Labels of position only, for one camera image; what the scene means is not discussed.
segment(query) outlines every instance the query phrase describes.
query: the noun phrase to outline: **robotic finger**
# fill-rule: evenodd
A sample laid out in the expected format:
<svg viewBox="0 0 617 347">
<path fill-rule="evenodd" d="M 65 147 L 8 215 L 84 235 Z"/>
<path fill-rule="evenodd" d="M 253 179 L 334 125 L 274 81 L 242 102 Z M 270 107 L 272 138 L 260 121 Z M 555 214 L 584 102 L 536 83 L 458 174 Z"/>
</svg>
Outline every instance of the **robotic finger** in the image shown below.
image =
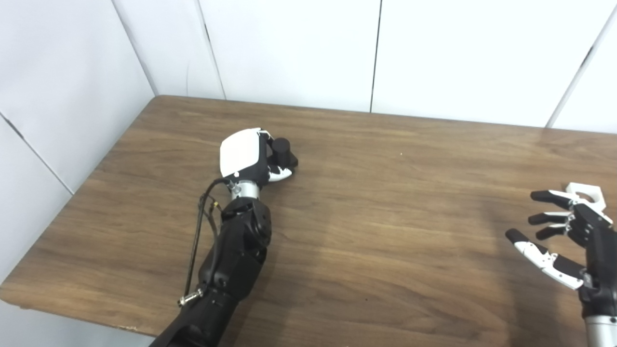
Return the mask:
<svg viewBox="0 0 617 347">
<path fill-rule="evenodd" d="M 583 285 L 583 265 L 549 252 L 546 247 L 533 243 L 517 229 L 508 230 L 505 236 L 525 258 L 552 279 L 573 290 Z"/>
</svg>

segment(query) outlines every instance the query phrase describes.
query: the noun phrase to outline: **black cylindrical object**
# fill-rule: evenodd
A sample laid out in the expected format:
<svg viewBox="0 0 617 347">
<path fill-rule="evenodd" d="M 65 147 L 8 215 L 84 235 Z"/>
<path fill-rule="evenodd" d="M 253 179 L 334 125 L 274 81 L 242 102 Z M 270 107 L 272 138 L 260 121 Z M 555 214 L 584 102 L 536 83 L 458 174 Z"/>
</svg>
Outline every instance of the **black cylindrical object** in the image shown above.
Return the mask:
<svg viewBox="0 0 617 347">
<path fill-rule="evenodd" d="M 272 142 L 272 154 L 280 167 L 291 165 L 291 144 L 286 138 L 279 137 Z"/>
</svg>

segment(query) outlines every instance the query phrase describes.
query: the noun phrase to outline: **wood grain tabletop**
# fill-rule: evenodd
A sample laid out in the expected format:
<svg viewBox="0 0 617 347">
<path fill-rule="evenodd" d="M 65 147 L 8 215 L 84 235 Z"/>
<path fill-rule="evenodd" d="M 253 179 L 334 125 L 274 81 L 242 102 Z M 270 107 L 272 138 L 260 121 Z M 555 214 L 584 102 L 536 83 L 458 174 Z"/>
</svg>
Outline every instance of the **wood grain tabletop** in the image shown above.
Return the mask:
<svg viewBox="0 0 617 347">
<path fill-rule="evenodd" d="M 150 102 L 0 298 L 160 333 L 220 143 L 252 127 L 288 138 L 300 165 L 262 191 L 272 244 L 222 346 L 585 345 L 576 292 L 503 233 L 531 237 L 527 216 L 556 209 L 529 193 L 568 182 L 600 185 L 617 217 L 616 135 L 171 96 Z M 583 261 L 567 238 L 544 244 Z"/>
</svg>

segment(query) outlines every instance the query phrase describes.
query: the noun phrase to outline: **robotic hand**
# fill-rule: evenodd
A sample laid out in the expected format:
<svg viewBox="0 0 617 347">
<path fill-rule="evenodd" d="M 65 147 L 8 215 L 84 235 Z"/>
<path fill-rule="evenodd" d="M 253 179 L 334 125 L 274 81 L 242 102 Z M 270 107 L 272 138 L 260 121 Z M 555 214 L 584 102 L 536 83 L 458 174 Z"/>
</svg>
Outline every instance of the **robotic hand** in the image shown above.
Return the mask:
<svg viewBox="0 0 617 347">
<path fill-rule="evenodd" d="M 594 202 L 579 197 L 590 196 Z M 617 346 L 617 233 L 600 187 L 570 183 L 566 192 L 534 191 L 535 201 L 554 203 L 566 212 L 545 212 L 529 218 L 531 225 L 553 223 L 536 233 L 538 240 L 566 235 L 585 248 L 586 265 L 580 265 L 531 242 L 517 229 L 505 236 L 527 259 L 557 282 L 578 290 L 590 347 Z"/>
<path fill-rule="evenodd" d="M 272 226 L 270 210 L 259 200 L 259 192 L 268 183 L 291 176 L 297 165 L 289 141 L 274 139 L 261 128 L 242 130 L 223 141 L 220 148 L 223 178 L 212 182 L 199 199 L 186 289 L 178 301 L 181 311 L 151 347 L 218 345 L 236 306 L 251 292 L 266 259 Z M 231 202 L 224 209 L 210 196 L 218 183 L 226 184 L 231 193 Z M 212 203 L 206 213 L 208 198 Z M 215 207 L 221 211 L 218 235 L 212 217 Z M 199 283 L 188 293 L 204 215 L 214 232 L 214 244 L 199 269 Z"/>
</svg>

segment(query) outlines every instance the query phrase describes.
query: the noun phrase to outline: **white fingertip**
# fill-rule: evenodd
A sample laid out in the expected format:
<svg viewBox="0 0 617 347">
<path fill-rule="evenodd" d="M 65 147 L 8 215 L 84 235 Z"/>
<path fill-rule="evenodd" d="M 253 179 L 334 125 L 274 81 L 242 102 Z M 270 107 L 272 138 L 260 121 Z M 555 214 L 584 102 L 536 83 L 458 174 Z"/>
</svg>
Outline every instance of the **white fingertip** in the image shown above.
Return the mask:
<svg viewBox="0 0 617 347">
<path fill-rule="evenodd" d="M 278 167 L 278 170 L 280 171 L 280 173 L 274 173 L 270 171 L 270 178 L 268 179 L 268 182 L 278 182 L 280 180 L 288 178 L 292 174 L 291 170 L 289 169 L 282 169 L 281 167 Z"/>
</svg>

